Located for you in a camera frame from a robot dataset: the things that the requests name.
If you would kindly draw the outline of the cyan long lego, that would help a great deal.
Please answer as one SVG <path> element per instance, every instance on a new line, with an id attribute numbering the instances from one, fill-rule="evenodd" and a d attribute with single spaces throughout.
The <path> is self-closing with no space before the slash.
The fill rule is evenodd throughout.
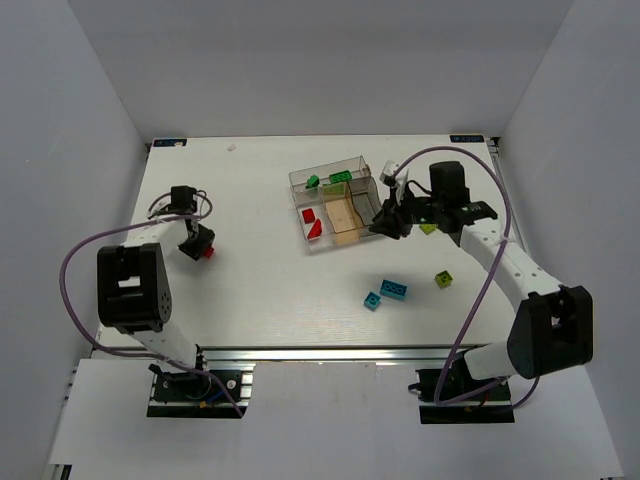
<path id="1" fill-rule="evenodd" d="M 380 286 L 380 295 L 395 300 L 404 301 L 406 299 L 408 287 L 404 284 L 383 279 Z"/>

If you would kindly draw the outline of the red curved lego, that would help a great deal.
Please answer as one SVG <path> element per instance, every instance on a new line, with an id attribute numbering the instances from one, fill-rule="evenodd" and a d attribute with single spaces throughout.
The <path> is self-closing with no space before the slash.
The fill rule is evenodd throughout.
<path id="1" fill-rule="evenodd" d="M 315 240 L 321 237 L 322 234 L 323 234 L 322 221 L 320 219 L 316 219 L 307 234 L 307 240 L 308 241 Z"/>

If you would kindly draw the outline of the small green number lego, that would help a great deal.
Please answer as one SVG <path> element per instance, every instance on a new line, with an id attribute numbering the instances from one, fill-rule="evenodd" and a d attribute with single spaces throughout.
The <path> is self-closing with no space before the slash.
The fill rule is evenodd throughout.
<path id="1" fill-rule="evenodd" d="M 305 189 L 313 190 L 313 189 L 316 189 L 319 185 L 320 185 L 320 178 L 317 175 L 311 175 L 306 180 Z"/>

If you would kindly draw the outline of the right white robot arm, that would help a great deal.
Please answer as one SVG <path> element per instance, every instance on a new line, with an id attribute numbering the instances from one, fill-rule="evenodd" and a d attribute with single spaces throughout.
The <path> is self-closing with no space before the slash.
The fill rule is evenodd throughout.
<path id="1" fill-rule="evenodd" d="M 423 197 L 409 190 L 398 169 L 392 161 L 384 166 L 380 179 L 390 196 L 371 232 L 400 239 L 415 225 L 436 225 L 492 273 L 515 312 L 505 341 L 465 351 L 456 366 L 475 381 L 513 375 L 533 379 L 592 360 L 591 294 L 582 286 L 565 286 L 509 241 L 497 213 L 486 202 L 471 200 L 459 162 L 431 165 L 431 192 Z"/>

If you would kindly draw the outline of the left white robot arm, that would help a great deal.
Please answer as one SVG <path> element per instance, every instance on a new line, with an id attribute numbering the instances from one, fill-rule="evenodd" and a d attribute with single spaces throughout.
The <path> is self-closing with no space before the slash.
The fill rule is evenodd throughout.
<path id="1" fill-rule="evenodd" d="M 193 261 L 214 253 L 215 233 L 201 224 L 213 206 L 207 194 L 174 186 L 154 200 L 141 226 L 127 240 L 97 253 L 98 314 L 101 323 L 128 335 L 164 361 L 198 366 L 199 347 L 171 319 L 173 298 L 166 269 L 180 253 Z"/>

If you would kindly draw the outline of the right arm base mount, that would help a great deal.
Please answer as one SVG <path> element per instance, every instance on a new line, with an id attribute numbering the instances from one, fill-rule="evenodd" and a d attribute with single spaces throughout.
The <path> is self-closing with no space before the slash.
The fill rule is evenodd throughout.
<path id="1" fill-rule="evenodd" d="M 437 406 L 434 399 L 439 369 L 416 371 L 417 380 L 407 390 L 418 397 L 420 423 L 423 425 L 511 424 L 515 422 L 511 391 L 503 381 L 492 389 L 491 380 L 475 381 L 462 373 L 450 373 L 444 382 L 440 401 L 465 396 L 463 400 Z"/>

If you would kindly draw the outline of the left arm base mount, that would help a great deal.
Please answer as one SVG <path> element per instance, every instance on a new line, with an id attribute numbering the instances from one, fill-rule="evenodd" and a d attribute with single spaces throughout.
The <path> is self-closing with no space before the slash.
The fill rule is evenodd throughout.
<path id="1" fill-rule="evenodd" d="M 242 414 L 253 384 L 253 364 L 209 362 L 209 372 L 224 385 Z M 151 364 L 146 416 L 164 419 L 235 419 L 240 416 L 221 387 L 209 377 Z"/>

